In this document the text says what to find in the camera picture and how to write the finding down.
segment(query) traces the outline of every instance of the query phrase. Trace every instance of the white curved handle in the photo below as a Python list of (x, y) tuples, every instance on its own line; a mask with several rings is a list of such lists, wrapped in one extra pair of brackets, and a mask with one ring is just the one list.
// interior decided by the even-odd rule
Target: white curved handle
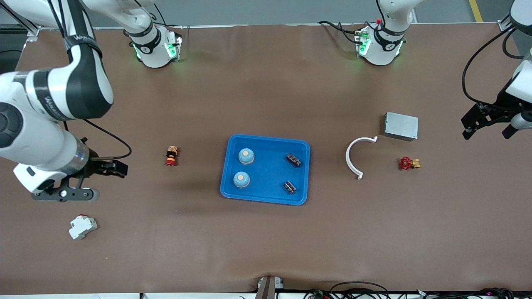
[(349, 169), (351, 169), (351, 171), (353, 171), (356, 175), (359, 176), (358, 180), (361, 180), (362, 176), (364, 175), (364, 173), (362, 171), (358, 170), (353, 165), (353, 163), (351, 163), (351, 159), (349, 158), (349, 151), (351, 151), (351, 147), (353, 146), (353, 144), (355, 144), (355, 143), (357, 143), (359, 141), (366, 141), (366, 142), (375, 143), (375, 142), (377, 142), (377, 136), (375, 136), (375, 138), (361, 137), (359, 139), (355, 139), (353, 142), (351, 142), (351, 144), (349, 144), (349, 146), (347, 147), (347, 150), (345, 151), (345, 162), (347, 162), (347, 166), (349, 167)]

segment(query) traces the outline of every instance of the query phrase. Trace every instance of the gray floor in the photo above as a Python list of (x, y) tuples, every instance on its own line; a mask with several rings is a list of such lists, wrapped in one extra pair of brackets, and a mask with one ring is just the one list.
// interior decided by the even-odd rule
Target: gray floor
[[(479, 0), (484, 21), (496, 21), (508, 14), (513, 0)], [(225, 24), (288, 24), (316, 23), (321, 20), (344, 23), (363, 23), (379, 17), (373, 0), (158, 0), (157, 5), (167, 24), (177, 25), (225, 25)], [(161, 21), (154, 6), (148, 7)], [(474, 22), (468, 0), (428, 0), (416, 7), (421, 23)], [(116, 27), (113, 20), (89, 11), (96, 27)], [(0, 25), (16, 23), (0, 9)], [(0, 51), (21, 49), (22, 35), (1, 34)], [(532, 46), (532, 37), (520, 32), (513, 36), (519, 52), (525, 53)], [(12, 70), (18, 59), (17, 52), (0, 54), (0, 72)]]

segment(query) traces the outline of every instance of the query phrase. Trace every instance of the red and yellow toy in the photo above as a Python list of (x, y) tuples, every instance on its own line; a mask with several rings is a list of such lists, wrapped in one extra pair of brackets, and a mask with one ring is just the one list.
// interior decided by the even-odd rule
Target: red and yellow toy
[(177, 158), (179, 157), (180, 148), (176, 146), (170, 146), (167, 150), (167, 161), (166, 165), (175, 166), (178, 164)]
[(402, 157), (399, 162), (399, 167), (404, 170), (409, 170), (410, 168), (421, 168), (419, 164), (419, 159), (410, 159), (409, 157)]

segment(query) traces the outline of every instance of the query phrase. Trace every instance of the light blue round object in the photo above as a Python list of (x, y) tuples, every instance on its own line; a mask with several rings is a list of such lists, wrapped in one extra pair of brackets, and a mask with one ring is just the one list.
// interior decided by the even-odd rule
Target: light blue round object
[(240, 150), (240, 153), (238, 153), (238, 159), (244, 165), (251, 164), (253, 160), (255, 160), (255, 153), (249, 148), (243, 148)]
[(233, 177), (233, 183), (238, 188), (246, 188), (250, 184), (250, 176), (244, 171), (237, 172)]

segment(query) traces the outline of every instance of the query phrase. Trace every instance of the brown table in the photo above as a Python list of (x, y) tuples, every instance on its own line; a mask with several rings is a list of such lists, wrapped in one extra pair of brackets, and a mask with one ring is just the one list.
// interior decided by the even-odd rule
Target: brown table
[[(36, 202), (1, 161), (0, 293), (235, 292), (264, 275), (287, 288), (367, 280), (390, 290), (531, 289), (532, 132), (505, 124), (466, 141), (472, 106), (460, 78), (490, 24), (415, 25), (396, 61), (374, 67), (340, 32), (318, 26), (179, 30), (180, 63), (149, 69), (121, 31), (99, 31), (115, 105), (101, 120), (134, 149), (126, 179), (92, 177), (94, 203)], [(472, 65), (470, 92), (488, 102), (518, 61), (500, 40)], [(65, 65), (57, 32), (29, 43), (20, 70)], [(381, 136), (387, 111), (419, 117), (419, 139)], [(119, 143), (83, 122), (100, 155)], [(312, 148), (303, 206), (230, 200), (219, 192), (228, 138), (303, 139)], [(181, 164), (164, 165), (182, 147)], [(402, 156), (421, 160), (400, 171)], [(73, 241), (80, 213), (100, 228)]]

